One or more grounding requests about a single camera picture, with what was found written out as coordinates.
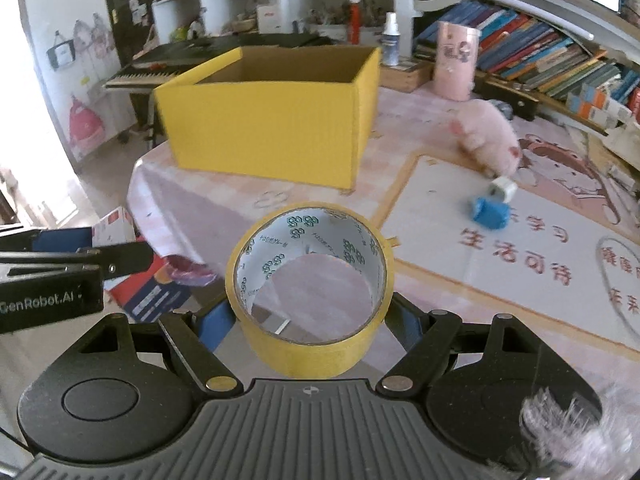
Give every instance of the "wall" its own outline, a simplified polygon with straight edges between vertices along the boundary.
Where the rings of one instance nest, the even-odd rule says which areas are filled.
[[[25,0],[25,4],[44,84],[73,155],[82,159],[135,122],[128,96],[106,93],[101,85],[120,69],[106,1]],[[54,70],[47,50],[54,45],[57,30],[66,40],[75,39],[77,46],[87,47],[76,52],[73,63]],[[70,120],[74,102],[78,113]],[[80,107],[80,103],[89,111]]]

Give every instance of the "stuffed animal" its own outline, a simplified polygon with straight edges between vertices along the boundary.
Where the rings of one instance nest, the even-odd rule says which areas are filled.
[[[450,128],[462,150],[493,178],[511,176],[518,169],[520,145],[510,122],[488,101],[480,99],[458,105]]]

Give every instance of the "cartoon wall decal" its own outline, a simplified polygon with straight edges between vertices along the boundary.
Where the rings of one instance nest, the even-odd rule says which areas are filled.
[[[105,140],[104,125],[98,114],[85,106],[75,96],[71,96],[69,110],[69,141],[71,149],[86,155]]]

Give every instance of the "yellow masking tape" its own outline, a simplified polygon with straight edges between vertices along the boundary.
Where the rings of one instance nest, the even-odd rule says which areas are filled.
[[[369,286],[373,312],[345,338],[294,342],[266,332],[250,314],[266,280],[285,263],[311,252],[346,261]],[[385,319],[394,290],[393,253],[380,232],[353,211],[324,202],[300,203],[266,216],[247,231],[229,258],[225,283],[244,336],[262,361],[287,377],[327,379],[362,359]]]

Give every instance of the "white bottle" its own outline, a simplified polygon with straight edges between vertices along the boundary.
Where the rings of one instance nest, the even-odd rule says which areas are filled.
[[[397,66],[400,63],[400,31],[395,12],[386,14],[385,31],[382,33],[382,64]]]

